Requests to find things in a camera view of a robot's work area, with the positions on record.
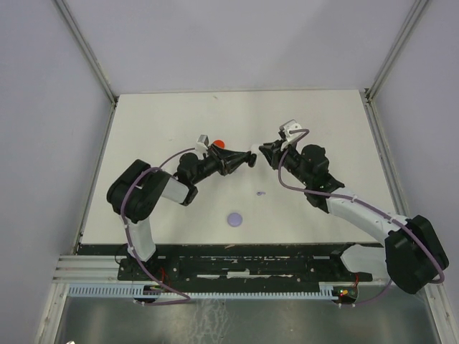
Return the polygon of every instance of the purple disc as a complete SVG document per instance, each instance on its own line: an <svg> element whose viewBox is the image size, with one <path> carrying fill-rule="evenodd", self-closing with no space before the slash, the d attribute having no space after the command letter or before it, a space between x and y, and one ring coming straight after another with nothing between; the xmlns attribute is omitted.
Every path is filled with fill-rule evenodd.
<svg viewBox="0 0 459 344"><path fill-rule="evenodd" d="M239 213L231 213L228 215L227 221L231 227L238 227L242 223L242 216Z"/></svg>

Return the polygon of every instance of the metal frame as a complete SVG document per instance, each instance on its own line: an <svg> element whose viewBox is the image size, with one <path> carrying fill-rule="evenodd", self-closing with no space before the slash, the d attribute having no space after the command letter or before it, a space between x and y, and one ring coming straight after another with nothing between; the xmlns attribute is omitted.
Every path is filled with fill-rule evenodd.
<svg viewBox="0 0 459 344"><path fill-rule="evenodd" d="M399 178L391 159L389 146L382 131L382 126L379 121L379 117L377 116L376 109L374 108L374 103L368 99L367 94L361 93L361 98L368 122L370 124L370 129L373 134L374 143L378 150L379 159L381 160L382 168L384 170L384 176L386 177L389 192L394 202L395 210L398 214L408 215L410 210L404 199L402 187L400 186Z"/></svg>
<svg viewBox="0 0 459 344"><path fill-rule="evenodd" d="M55 342L60 319L64 311L68 285L65 283L51 285L47 304L39 324L35 344L52 344Z"/></svg>
<svg viewBox="0 0 459 344"><path fill-rule="evenodd" d="M429 4L430 0L416 0L411 7L410 12L403 22L402 28L395 38L394 44L389 50L389 54L387 54L382 66L379 68L379 71L374 78L373 85L366 92L366 96L369 100L373 100L381 90L384 81L387 79L387 76L394 66L394 63L400 56L400 53L410 39L417 23L421 20L422 15L427 10Z"/></svg>
<svg viewBox="0 0 459 344"><path fill-rule="evenodd" d="M87 43L86 39L82 35L80 27L75 20L75 16L73 16L72 12L70 11L70 7L65 0L52 0L54 5L56 6L58 12L64 19L64 22L68 26L72 36L75 38L77 46L81 49L86 61L89 63L91 70L94 72L95 77L97 78L100 86L102 86L105 94L107 95L108 99L112 102L112 104L116 103L116 96L115 93L110 88L110 83L108 82L107 76L102 71L102 67L100 66L97 58L94 55L93 50L91 49L89 43Z"/></svg>
<svg viewBox="0 0 459 344"><path fill-rule="evenodd" d="M52 282L119 283L118 268L114 256L61 256Z"/></svg>
<svg viewBox="0 0 459 344"><path fill-rule="evenodd" d="M87 194L87 198L86 198L87 201L86 201L83 213L82 213L82 218L81 218L80 225L78 227L77 233L75 234L75 238L73 240L73 247L72 247L72 251L71 251L71 253L73 253L73 254L75 254L77 249L78 249L78 245L80 244L80 241L81 241L81 238L82 238L82 233L84 232L84 229L85 229L87 216L89 215L89 209L90 209L90 206L91 206L91 201L93 200L93 196L94 196L95 184L98 181L100 167L102 166L102 159L103 159L103 155L105 153L105 149L107 147L108 136L110 135L110 130L112 128L113 118L115 117L115 111L116 111L116 105L117 104L118 104L118 101L115 102L115 103L112 103L112 106L111 106L111 109L110 109L110 116L108 118L107 128L105 129L105 133L104 133L104 137L103 137L103 141L102 141L102 146L100 147L100 154L99 154L99 157L98 157L98 161L95 164L95 170L94 170L94 173L93 173L93 181L91 182L91 186L90 186L90 189L89 189L88 194Z"/></svg>
<svg viewBox="0 0 459 344"><path fill-rule="evenodd" d="M459 343L459 330L443 285L425 288L432 317L442 343Z"/></svg>

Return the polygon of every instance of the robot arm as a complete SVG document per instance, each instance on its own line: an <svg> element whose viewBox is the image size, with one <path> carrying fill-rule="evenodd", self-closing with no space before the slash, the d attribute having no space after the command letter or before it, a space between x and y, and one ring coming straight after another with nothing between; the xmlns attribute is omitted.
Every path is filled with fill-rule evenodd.
<svg viewBox="0 0 459 344"><path fill-rule="evenodd" d="M203 155L203 159L199 159L195 153L185 153L180 157L177 172L173 176L155 168L140 180L129 196L124 215L128 220L133 246L143 262L148 261L156 251L149 216L161 197L188 206L198 193L197 183L216 172L222 176L231 174L243 163L253 167L257 158L250 151L234 152L209 145L206 135L199 137L196 151ZM109 188L107 201L115 213L121 215L121 205L129 188L149 169L149 164L136 160ZM131 248L128 251L134 256Z"/></svg>
<svg viewBox="0 0 459 344"><path fill-rule="evenodd" d="M406 216L390 214L391 219L388 221L381 216L382 212L377 207L364 206L361 203L368 203L355 201L355 193L328 172L329 161L324 148L307 145L301 153L296 150L298 134L294 132L300 128L294 120L281 125L281 139L260 146L261 153L274 170L280 168L283 159L282 166L309 191L305 195L311 205L349 221L374 237L385 249L387 272L396 285L414 294L432 281L437 270L412 238L393 221L411 230L441 269L448 267L448 258L432 224L426 218L418 215L408 219ZM325 193L338 197L325 196Z"/></svg>

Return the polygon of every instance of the purple cable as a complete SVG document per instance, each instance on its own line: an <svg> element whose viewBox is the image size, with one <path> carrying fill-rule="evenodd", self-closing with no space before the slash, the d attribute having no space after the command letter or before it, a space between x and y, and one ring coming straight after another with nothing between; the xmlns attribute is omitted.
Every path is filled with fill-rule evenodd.
<svg viewBox="0 0 459 344"><path fill-rule="evenodd" d="M297 129L297 130L290 131L290 134L294 134L294 133L304 133L300 137L298 137L296 140L293 141L293 143L297 143L299 140L303 139L307 134L309 134L309 129ZM439 278L438 279L434 279L433 281L430 281L430 283L440 284L440 283L443 283L445 281L445 274L443 273L443 270L442 270L441 266L438 264L437 260L432 256L432 254L427 249L427 247L417 238L417 236L415 236L408 229L408 227L406 227L400 221L398 221L396 219L393 219L389 214L379 210L377 207L372 206L371 204L369 204L369 203L367 203L365 201L362 201L361 199L355 199L352 196L340 195L340 194L337 194L337 193L328 193L328 192L307 190L305 188L296 188L294 186L289 186L289 185L285 184L283 182L283 180L282 180L281 170L282 170L282 167L283 167L283 164L284 164L285 157L287 156L287 153L288 153L288 151L286 150L284 152L284 154L282 155L282 158L279 161L278 179L279 179L280 185L282 185L284 188L288 188L289 190L299 191L299 192L302 192L304 194L311 194L311 195L318 195L318 196L325 196L325 197L335 197L335 198L338 198L338 199L346 199L348 201L353 201L353 202L356 202L356 203L358 203L358 204L370 209L371 211L373 211L376 214L380 215L383 219L391 221L393 224L395 224L398 227L400 227L406 234L408 234L408 236L416 243L417 246L419 246L419 248L424 252L424 254L427 256L427 258L430 260L430 262L432 263L434 268L437 270ZM389 286L391 285L391 283L392 283L392 280L390 280L389 283L387 283L387 286L377 296L375 296L375 297L373 297L373 298L371 298L369 300L359 302L358 305L368 304L370 302L373 302L373 301L379 299L382 295L385 295L387 293L387 290L389 290Z"/></svg>
<svg viewBox="0 0 459 344"><path fill-rule="evenodd" d="M164 301L164 302L154 302L154 303L148 303L148 304L145 304L145 305L151 305L151 306L164 306L164 305L178 305L178 304L181 304L181 303L186 303L188 301L191 300L190 296L184 294L183 292L180 292L178 290L175 290L174 288L168 286L168 285L165 285L163 282L161 282L159 279L157 279L156 277L154 277L148 270L147 268L145 267L145 265L143 265L143 262L141 260L141 258L138 256L138 253L136 251L136 248L134 247L133 243L132 243L132 238L131 238L131 233L129 232L129 223L128 223L128 220L126 218L126 214L125 214L125 209L126 209L126 204L128 203L128 200L129 200L129 196L131 195L132 191L134 190L134 188L137 186L137 184L142 180L142 178L144 176L146 176L148 173L150 172L156 172L156 171L160 171L161 168L166 164L168 163L170 160L172 160L173 158L175 158L176 156L179 156L183 153L186 153L186 152L189 152L189 151L194 151L194 148L188 148L188 149L185 149L185 150L181 150L180 152L172 155L170 158L167 158L166 161L164 161L159 167L150 167L148 170L145 170L144 172L142 172L140 174L139 177L137 177L137 179L132 183L132 185L129 187L128 189L128 192L126 192L126 195L124 196L124 199L123 199L123 202L121 203L121 210L120 210L120 214L121 214L121 218L123 220L123 223L124 223L124 229L126 231L126 237L128 238L128 245L129 247L131 248L132 250L132 253L134 255L134 258L136 258L136 261L138 263L138 265L141 267L141 269L143 270L143 272L145 272L145 274L151 278L152 281L158 283L158 285L160 285L161 287L163 287L165 290L168 290L169 292L173 292L174 294L177 294L177 295L180 295L182 297L184 297L184 300L173 300L173 301Z"/></svg>

